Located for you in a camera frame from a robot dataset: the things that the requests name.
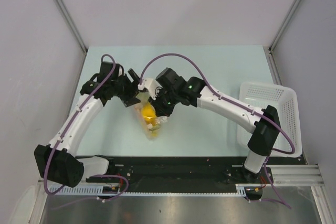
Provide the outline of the clear zip top bag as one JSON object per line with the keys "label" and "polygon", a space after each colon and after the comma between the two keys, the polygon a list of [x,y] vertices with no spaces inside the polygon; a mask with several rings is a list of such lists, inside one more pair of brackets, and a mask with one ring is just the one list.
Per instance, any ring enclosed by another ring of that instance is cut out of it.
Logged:
{"label": "clear zip top bag", "polygon": [[153,141],[158,137],[160,128],[167,123],[167,116],[157,116],[154,107],[149,103],[148,92],[140,92],[137,96],[139,103],[133,106],[135,115],[146,137]]}

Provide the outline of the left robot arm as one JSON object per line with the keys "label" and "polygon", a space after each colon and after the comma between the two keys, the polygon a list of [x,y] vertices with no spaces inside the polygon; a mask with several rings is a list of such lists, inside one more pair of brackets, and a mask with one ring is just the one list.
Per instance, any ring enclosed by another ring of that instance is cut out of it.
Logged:
{"label": "left robot arm", "polygon": [[139,81],[133,69],[124,72],[120,64],[103,61],[100,71],[83,84],[74,110],[55,137],[47,145],[35,148],[40,176],[70,188],[88,177],[88,166],[76,159],[80,141],[93,119],[113,97],[119,98],[125,107],[140,102],[137,98]]}

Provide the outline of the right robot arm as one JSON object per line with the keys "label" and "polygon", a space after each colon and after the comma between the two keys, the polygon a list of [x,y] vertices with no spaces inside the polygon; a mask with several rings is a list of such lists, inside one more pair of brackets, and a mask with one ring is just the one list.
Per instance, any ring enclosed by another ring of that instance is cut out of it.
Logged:
{"label": "right robot arm", "polygon": [[247,144],[249,152],[241,174],[249,183],[254,183],[261,177],[262,166],[279,135],[280,121],[275,107],[253,107],[220,93],[198,77],[185,80],[171,68],[165,68],[153,82],[155,88],[150,103],[156,116],[169,117],[174,107],[180,103],[212,111],[250,133]]}

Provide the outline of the yellow fake bell pepper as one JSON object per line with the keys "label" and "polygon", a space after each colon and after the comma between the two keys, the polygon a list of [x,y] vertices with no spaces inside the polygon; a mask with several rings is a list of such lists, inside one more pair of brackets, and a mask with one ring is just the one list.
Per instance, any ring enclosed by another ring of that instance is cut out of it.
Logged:
{"label": "yellow fake bell pepper", "polygon": [[151,104],[147,103],[146,105],[144,105],[140,113],[146,124],[156,125],[157,116],[155,113],[155,109]]}

